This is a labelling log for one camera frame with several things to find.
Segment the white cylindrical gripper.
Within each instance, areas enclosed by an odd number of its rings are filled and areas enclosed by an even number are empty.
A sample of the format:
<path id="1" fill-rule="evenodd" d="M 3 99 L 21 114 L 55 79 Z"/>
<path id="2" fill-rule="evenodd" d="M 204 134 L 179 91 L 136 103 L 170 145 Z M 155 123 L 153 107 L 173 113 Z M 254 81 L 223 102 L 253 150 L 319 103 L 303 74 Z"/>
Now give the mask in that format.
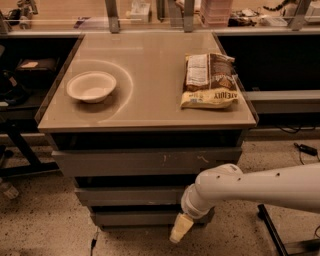
<path id="1" fill-rule="evenodd" d="M 181 198 L 181 208 L 184 213 L 177 215 L 169 240 L 173 243 L 179 243 L 193 226 L 193 219 L 201 219 L 214 206 L 214 202 L 200 196 L 194 184 L 188 186 Z"/>

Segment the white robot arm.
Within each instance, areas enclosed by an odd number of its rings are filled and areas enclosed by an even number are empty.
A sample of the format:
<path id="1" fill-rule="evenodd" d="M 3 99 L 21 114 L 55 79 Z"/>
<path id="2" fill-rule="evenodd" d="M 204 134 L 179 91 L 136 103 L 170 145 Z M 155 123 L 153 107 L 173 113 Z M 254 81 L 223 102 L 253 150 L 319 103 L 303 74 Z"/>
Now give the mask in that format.
<path id="1" fill-rule="evenodd" d="M 218 202 L 245 200 L 307 212 L 320 212 L 320 164 L 307 164 L 244 173 L 234 164 L 207 169 L 188 186 L 181 198 L 170 241 L 178 243 L 194 221 Z"/>

